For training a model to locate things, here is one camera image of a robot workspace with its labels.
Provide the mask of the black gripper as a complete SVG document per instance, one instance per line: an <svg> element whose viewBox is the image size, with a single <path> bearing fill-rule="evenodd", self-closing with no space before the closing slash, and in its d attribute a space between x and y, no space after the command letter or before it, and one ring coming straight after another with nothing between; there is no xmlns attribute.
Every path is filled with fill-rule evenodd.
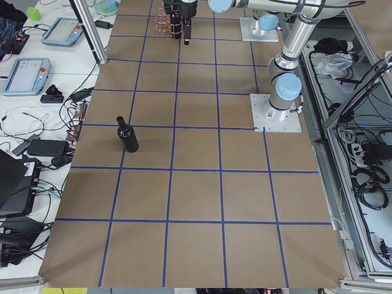
<svg viewBox="0 0 392 294"><path fill-rule="evenodd" d="M197 0L163 0L166 14L177 11L183 20L184 45L189 45L192 34L191 18L197 14Z"/></svg>

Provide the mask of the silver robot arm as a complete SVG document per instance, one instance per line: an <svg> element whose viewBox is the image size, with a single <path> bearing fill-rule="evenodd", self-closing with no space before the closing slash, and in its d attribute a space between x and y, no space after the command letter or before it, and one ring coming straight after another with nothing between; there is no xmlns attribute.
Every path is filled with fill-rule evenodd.
<svg viewBox="0 0 392 294"><path fill-rule="evenodd" d="M365 1L209 1L216 13L231 8L251 8L296 15L296 20L280 53L271 59L268 73L272 91L262 106L263 116L272 122L287 118L293 101L300 95L302 82L293 73L300 54L320 20L332 18L346 8L365 4Z"/></svg>
<svg viewBox="0 0 392 294"><path fill-rule="evenodd" d="M173 38L184 39L189 45L192 34L192 18L197 14L197 1L164 1L165 14L170 18ZM252 10L252 17L239 19L241 37L248 42L278 42L277 28L279 17L277 12L260 9Z"/></svg>

